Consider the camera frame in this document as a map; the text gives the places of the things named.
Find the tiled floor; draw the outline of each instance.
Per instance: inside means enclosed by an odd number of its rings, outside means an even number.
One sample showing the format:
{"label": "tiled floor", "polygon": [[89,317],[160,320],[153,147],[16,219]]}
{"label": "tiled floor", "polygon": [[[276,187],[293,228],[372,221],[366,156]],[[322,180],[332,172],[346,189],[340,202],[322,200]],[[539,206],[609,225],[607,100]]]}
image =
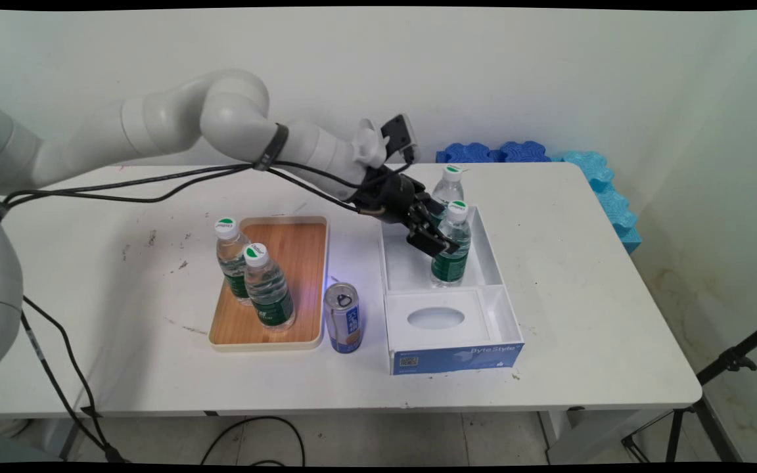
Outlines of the tiled floor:
{"label": "tiled floor", "polygon": [[[497,465],[546,464],[537,413],[352,413],[285,416],[306,446],[307,465]],[[214,438],[244,417],[105,418],[103,433],[134,462],[197,464]],[[18,440],[39,444],[39,423]],[[670,416],[636,436],[652,461],[667,446]],[[678,461],[716,461],[697,417],[685,416]],[[300,444],[282,422],[259,420],[229,432],[207,464],[252,464],[276,460],[300,464]],[[103,454],[79,435],[69,461],[100,461]],[[588,463],[630,463],[618,444]]]}

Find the oval opening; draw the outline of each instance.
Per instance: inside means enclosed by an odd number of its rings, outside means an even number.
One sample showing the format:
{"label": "oval opening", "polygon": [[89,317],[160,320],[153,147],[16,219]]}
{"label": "oval opening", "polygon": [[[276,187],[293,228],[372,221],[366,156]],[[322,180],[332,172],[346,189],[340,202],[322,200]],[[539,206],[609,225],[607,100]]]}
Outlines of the oval opening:
{"label": "oval opening", "polygon": [[414,327],[436,330],[450,328],[462,323],[463,312],[450,307],[427,307],[411,312],[408,323]]}

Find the tray rim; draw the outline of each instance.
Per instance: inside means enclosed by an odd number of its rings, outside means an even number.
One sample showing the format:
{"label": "tray rim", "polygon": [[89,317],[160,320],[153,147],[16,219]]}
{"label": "tray rim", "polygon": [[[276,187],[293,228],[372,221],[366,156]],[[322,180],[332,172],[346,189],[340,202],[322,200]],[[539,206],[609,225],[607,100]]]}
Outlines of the tray rim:
{"label": "tray rim", "polygon": [[[480,297],[480,290],[481,288],[487,288],[487,287],[497,287],[502,288],[504,290],[505,297],[507,297],[507,306],[510,308],[511,315],[513,315],[513,323],[516,324],[516,329],[519,334],[517,340],[503,340],[501,342],[489,342],[487,344],[484,342],[481,344],[480,342],[476,342],[475,344],[459,344],[456,347],[428,347],[428,348],[409,348],[408,351],[412,350],[430,350],[430,349],[441,349],[441,348],[460,348],[465,346],[478,346],[478,345],[510,345],[510,344],[522,344],[522,347],[526,343],[526,339],[524,336],[524,333],[522,333],[522,324],[519,323],[518,317],[516,317],[516,309],[513,307],[513,299],[510,297],[510,290],[508,290],[507,285],[504,284],[504,275],[502,275],[501,272],[501,266],[499,266],[498,258],[495,258],[495,249],[492,248],[492,242],[490,242],[490,233],[487,231],[486,227],[486,221],[484,221],[484,216],[480,211],[480,208],[478,206],[469,206],[470,210],[474,210],[475,214],[478,216],[478,219],[480,219],[481,228],[484,231],[484,234],[486,235],[486,245],[489,246],[490,251],[493,254],[493,259],[495,260],[495,268],[498,271],[499,279],[501,279],[501,284],[479,284],[479,285],[471,285],[471,286],[460,286],[460,287],[453,287],[453,288],[440,288],[439,291],[446,291],[446,292],[455,292],[455,291],[461,291],[461,290],[474,290],[476,293],[478,293],[478,297]],[[382,302],[384,302],[384,323],[387,324],[388,320],[388,314],[387,314],[387,308],[388,308],[388,298],[392,296],[412,296],[413,294],[433,294],[437,290],[429,290],[428,288],[418,288],[418,290],[390,290],[390,283],[387,279],[387,258],[384,253],[384,227],[379,227],[379,238],[378,238],[378,254],[380,258],[380,266],[381,266],[381,277],[382,277],[382,293],[384,297],[382,297]],[[390,329],[387,329],[385,327],[385,330],[387,330],[388,337],[387,337],[387,348],[388,353],[390,353],[390,365],[391,365],[391,373],[392,373],[392,366],[393,366],[393,353],[398,351],[405,351],[401,350],[401,348],[396,347],[392,348],[390,343]]]}
{"label": "tray rim", "polygon": [[323,257],[323,285],[321,287],[321,323],[318,326],[318,333],[314,339],[307,342],[270,342],[269,344],[216,344],[212,341],[212,327],[216,322],[214,314],[212,315],[212,324],[210,324],[210,334],[206,339],[210,343],[210,346],[214,350],[219,352],[262,352],[262,351],[286,351],[286,350],[310,350],[316,348],[323,339],[323,330],[325,327],[325,317],[323,316],[323,294],[325,293],[325,287],[327,286],[327,273],[329,269],[329,218],[325,214],[318,215],[270,215],[264,217],[247,217],[241,219],[238,223],[239,230],[250,225],[300,225],[320,223],[325,226],[325,246]]}

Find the robotic arm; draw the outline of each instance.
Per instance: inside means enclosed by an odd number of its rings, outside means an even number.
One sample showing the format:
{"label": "robotic arm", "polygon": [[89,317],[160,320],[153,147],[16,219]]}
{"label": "robotic arm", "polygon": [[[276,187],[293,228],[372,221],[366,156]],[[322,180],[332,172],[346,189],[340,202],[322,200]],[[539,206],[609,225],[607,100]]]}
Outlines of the robotic arm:
{"label": "robotic arm", "polygon": [[[439,213],[441,204],[421,183],[384,165],[396,152],[409,163],[417,158],[405,116],[381,128],[361,120],[355,137],[343,141],[304,120],[271,122],[269,102],[264,83],[252,73],[211,72],[168,92],[106,105],[68,143],[42,141],[0,111],[0,194],[41,188],[115,162],[183,152],[204,137],[239,161],[294,162],[361,183],[353,189],[310,171],[288,169],[367,215],[404,224],[408,242],[426,254],[457,249],[429,222],[429,212]],[[0,359],[18,332],[21,306],[22,272],[0,224]]]}

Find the tripod stand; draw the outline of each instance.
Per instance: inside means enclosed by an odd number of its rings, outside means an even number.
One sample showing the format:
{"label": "tripod stand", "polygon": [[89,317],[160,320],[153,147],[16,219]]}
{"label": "tripod stand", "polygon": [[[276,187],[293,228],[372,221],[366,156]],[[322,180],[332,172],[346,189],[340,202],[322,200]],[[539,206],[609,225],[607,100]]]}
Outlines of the tripod stand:
{"label": "tripod stand", "polygon": [[[741,368],[749,368],[751,371],[756,371],[757,366],[746,355],[757,347],[757,330],[752,335],[747,336],[740,344],[728,348],[725,352],[718,356],[718,359],[714,360],[711,365],[703,368],[702,371],[697,373],[697,380],[700,381],[700,386],[705,384],[724,371],[739,371]],[[682,416],[685,413],[696,413],[697,417],[702,423],[702,427],[706,430],[706,434],[709,440],[712,441],[715,451],[718,452],[718,456],[721,461],[733,461],[738,462],[740,458],[735,454],[729,441],[724,436],[718,427],[718,422],[714,418],[711,409],[706,404],[706,398],[703,396],[700,401],[695,402],[692,406],[684,407],[681,409],[673,410],[673,421],[670,425],[670,438],[668,439],[668,451],[664,457],[665,462],[676,461],[676,447],[679,444],[679,432],[682,431]],[[623,438],[621,443],[624,448],[632,453],[636,459],[641,463],[649,462],[639,446],[633,442],[633,435],[639,433],[642,429],[649,427],[653,422],[634,431],[627,437]]]}

